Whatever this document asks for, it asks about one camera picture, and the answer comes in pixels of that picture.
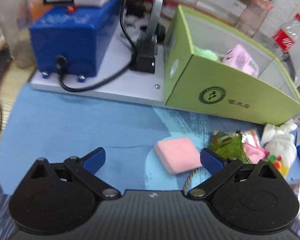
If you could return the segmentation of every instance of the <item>blue gripper pad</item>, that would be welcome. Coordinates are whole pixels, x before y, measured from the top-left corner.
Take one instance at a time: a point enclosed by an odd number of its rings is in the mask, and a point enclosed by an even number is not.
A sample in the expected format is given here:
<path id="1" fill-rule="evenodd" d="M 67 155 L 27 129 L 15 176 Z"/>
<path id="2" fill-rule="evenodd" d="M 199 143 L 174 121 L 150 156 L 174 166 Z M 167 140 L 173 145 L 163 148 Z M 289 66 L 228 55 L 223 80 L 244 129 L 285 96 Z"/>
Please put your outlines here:
<path id="1" fill-rule="evenodd" d="M 88 155 L 80 159 L 81 166 L 91 174 L 96 174 L 97 171 L 105 164 L 106 152 L 103 148 L 97 148 Z"/>
<path id="2" fill-rule="evenodd" d="M 212 176 L 221 171 L 227 163 L 224 158 L 207 148 L 200 152 L 200 162 Z"/>
<path id="3" fill-rule="evenodd" d="M 30 27 L 31 43 L 40 72 L 56 72 L 55 58 L 67 59 L 67 72 L 94 77 L 118 26 L 122 0 L 103 7 L 78 7 L 68 13 L 57 7 Z"/>

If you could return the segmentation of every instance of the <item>green fabric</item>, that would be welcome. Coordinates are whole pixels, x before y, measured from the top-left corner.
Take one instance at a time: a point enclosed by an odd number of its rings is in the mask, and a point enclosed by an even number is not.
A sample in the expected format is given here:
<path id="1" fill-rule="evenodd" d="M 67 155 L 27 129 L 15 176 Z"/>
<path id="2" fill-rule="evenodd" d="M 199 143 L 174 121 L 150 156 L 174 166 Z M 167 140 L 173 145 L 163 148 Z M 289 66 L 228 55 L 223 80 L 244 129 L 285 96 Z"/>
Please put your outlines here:
<path id="1" fill-rule="evenodd" d="M 243 163 L 252 163 L 243 150 L 241 136 L 232 137 L 222 142 L 210 143 L 209 149 L 224 159 L 239 159 Z"/>
<path id="2" fill-rule="evenodd" d="M 205 58 L 208 58 L 208 59 L 213 60 L 213 61 L 220 61 L 219 57 L 212 50 L 200 49 L 197 46 L 195 46 L 194 47 L 194 52 L 195 52 L 195 54 L 198 54 L 201 57 L 205 57 Z"/>

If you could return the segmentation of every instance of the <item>red label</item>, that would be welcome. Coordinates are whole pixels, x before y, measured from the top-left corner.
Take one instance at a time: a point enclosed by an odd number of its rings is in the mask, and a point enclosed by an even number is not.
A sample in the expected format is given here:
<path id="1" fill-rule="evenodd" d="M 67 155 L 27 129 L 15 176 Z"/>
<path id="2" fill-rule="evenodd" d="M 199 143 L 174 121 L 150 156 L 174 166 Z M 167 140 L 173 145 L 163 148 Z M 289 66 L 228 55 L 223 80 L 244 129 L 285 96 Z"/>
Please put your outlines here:
<path id="1" fill-rule="evenodd" d="M 280 46 L 284 52 L 288 52 L 289 49 L 295 43 L 282 29 L 278 30 L 272 39 Z"/>

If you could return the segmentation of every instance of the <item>green tassel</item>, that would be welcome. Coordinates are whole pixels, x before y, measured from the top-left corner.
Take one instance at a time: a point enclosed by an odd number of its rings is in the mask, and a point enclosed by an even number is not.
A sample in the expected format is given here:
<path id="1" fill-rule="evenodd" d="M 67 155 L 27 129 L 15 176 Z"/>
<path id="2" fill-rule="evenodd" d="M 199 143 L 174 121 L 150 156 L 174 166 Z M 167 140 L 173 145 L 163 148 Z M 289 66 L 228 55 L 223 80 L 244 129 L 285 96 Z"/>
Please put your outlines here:
<path id="1" fill-rule="evenodd" d="M 210 143 L 209 149 L 224 159 L 239 159 L 246 164 L 252 163 L 243 150 L 241 136 L 231 137 L 222 142 Z"/>

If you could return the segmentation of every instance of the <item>pink fabric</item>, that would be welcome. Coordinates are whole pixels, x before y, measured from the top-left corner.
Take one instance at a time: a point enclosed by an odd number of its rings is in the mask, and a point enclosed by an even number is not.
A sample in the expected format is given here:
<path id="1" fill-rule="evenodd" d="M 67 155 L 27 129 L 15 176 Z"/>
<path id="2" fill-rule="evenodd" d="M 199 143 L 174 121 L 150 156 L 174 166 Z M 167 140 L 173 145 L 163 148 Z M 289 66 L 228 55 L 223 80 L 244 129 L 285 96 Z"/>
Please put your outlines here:
<path id="1" fill-rule="evenodd" d="M 243 150 L 253 164 L 257 164 L 269 154 L 265 149 L 254 147 L 249 143 L 243 143 Z"/>
<path id="2" fill-rule="evenodd" d="M 251 76 L 257 77 L 259 75 L 259 67 L 252 60 L 246 49 L 240 44 L 236 45 L 225 54 L 222 63 L 239 69 Z"/>
<path id="3" fill-rule="evenodd" d="M 162 164 L 170 174 L 201 167 L 200 153 L 188 137 L 162 140 L 154 146 Z"/>

